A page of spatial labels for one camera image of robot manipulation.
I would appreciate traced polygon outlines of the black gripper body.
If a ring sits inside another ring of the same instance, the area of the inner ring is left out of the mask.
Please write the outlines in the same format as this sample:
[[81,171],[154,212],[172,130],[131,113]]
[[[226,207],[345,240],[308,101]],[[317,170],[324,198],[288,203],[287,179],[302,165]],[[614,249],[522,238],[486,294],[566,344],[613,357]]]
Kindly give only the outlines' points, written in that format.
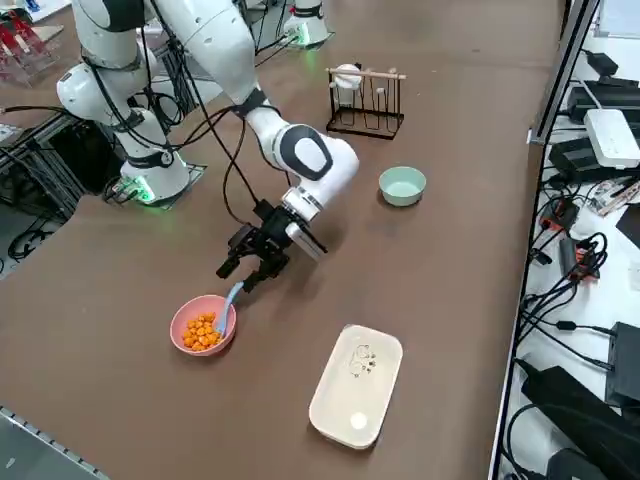
[[257,205],[254,213],[261,225],[254,235],[253,253],[270,266],[285,266],[289,261],[286,249],[292,244],[286,228],[292,217],[280,205]]

